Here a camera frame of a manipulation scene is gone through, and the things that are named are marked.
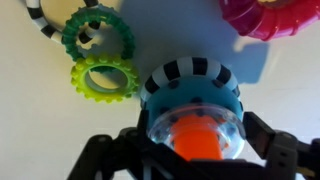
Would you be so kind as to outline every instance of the white background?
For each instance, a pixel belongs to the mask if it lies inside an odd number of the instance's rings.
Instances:
[[[213,58],[238,77],[245,110],[301,141],[320,137],[319,22],[295,37],[262,42],[239,37],[221,19],[214,0],[100,2],[118,10],[131,27],[137,46],[133,61],[142,81],[181,56]],[[42,4],[60,28],[84,6],[81,0]],[[86,100],[70,84],[71,58],[32,24],[24,0],[6,1],[0,15],[0,179],[66,179],[89,137],[116,137],[122,128],[135,126],[139,99]],[[108,38],[106,47],[112,45]],[[241,158],[263,163],[247,145]]]

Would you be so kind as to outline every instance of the black and white checkered pattern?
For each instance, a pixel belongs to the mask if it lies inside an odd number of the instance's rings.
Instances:
[[[84,0],[84,2],[87,8],[98,8],[99,5],[98,0]],[[42,11],[40,0],[26,0],[26,3],[30,17],[40,31],[48,38],[61,43],[62,34],[46,20]],[[98,30],[99,27],[100,23],[90,23],[89,27],[79,35],[79,40],[84,44],[89,42],[93,38],[94,32]]]
[[[215,60],[198,57],[183,57],[158,67],[153,71],[141,89],[141,102],[147,102],[150,96],[170,81],[187,76],[206,76],[217,80],[229,88],[238,98],[240,91],[233,73]]]

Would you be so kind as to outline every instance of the green gear ring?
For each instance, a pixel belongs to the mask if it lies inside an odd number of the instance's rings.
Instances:
[[[89,71],[96,67],[112,67],[120,70],[127,77],[127,84],[117,89],[107,89],[96,84],[90,77]],[[86,59],[79,58],[71,70],[71,84],[76,86],[78,93],[84,93],[85,97],[95,101],[111,103],[116,100],[121,102],[124,98],[130,98],[138,91],[139,77],[137,70],[131,61],[121,59],[120,55],[110,56],[102,54],[95,56],[89,54]]]
[[[122,35],[122,40],[124,42],[124,50],[121,54],[121,58],[132,58],[135,49],[134,37],[129,26],[127,26],[121,18],[100,9],[85,9],[72,14],[71,17],[71,19],[67,20],[66,26],[62,31],[62,44],[65,45],[66,52],[72,57],[73,61],[84,58],[83,54],[79,52],[76,44],[80,27],[86,22],[91,23],[93,21],[98,23],[105,22],[106,24],[112,25],[113,28]]]

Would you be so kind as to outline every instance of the dark green gear ring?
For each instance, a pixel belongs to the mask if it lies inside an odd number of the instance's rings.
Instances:
[[[121,58],[132,58],[135,49],[134,36],[129,26],[127,26],[121,18],[100,9],[85,9],[72,14],[71,17],[72,18],[66,22],[66,26],[62,31],[62,44],[65,45],[66,52],[72,57],[73,61],[77,61],[79,58],[85,58],[83,54],[79,52],[76,44],[80,27],[86,22],[91,23],[94,21],[98,23],[105,22],[108,25],[112,25],[113,28],[122,35],[124,42],[124,50],[121,53]]]

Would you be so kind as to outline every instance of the plastic ring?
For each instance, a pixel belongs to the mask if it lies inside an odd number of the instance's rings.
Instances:
[[[127,84],[117,89],[106,89],[97,85],[89,75],[89,71],[96,67],[112,67],[120,70],[127,77]],[[120,55],[95,56],[89,54],[86,59],[77,60],[76,65],[72,68],[71,76],[71,83],[76,86],[77,92],[84,93],[86,98],[93,98],[97,102],[111,103],[114,100],[120,102],[136,93],[139,86],[137,70],[131,61],[122,60]]]
[[[97,0],[84,0],[86,6],[88,8],[97,8],[98,1]],[[33,21],[33,23],[38,27],[38,29],[46,35],[48,38],[52,39],[57,43],[62,42],[62,34],[55,27],[50,25],[50,23],[46,20],[45,15],[42,11],[40,0],[26,0],[27,9],[29,15]],[[92,34],[98,30],[100,27],[100,23],[92,22],[89,24],[89,27],[80,34],[79,40],[82,43],[89,42],[92,38]]]
[[[218,83],[225,85],[239,98],[238,81],[225,66],[212,59],[183,57],[164,64],[153,71],[141,89],[141,102],[142,104],[147,102],[152,94],[174,79],[199,75],[217,80]]]
[[[295,35],[320,18],[319,6],[319,0],[220,0],[223,19],[241,36],[264,41]]]
[[[78,11],[71,15],[72,18],[66,22],[66,26],[62,31],[63,42],[66,47],[66,52],[72,57],[73,61],[79,58],[84,58],[78,50],[76,44],[76,36],[81,26],[86,22],[91,23],[96,21],[98,23],[105,22],[112,25],[121,35],[124,42],[124,50],[121,54],[122,59],[130,59],[133,56],[135,49],[134,37],[130,28],[117,16],[110,12],[105,12],[100,9],[85,9]]]

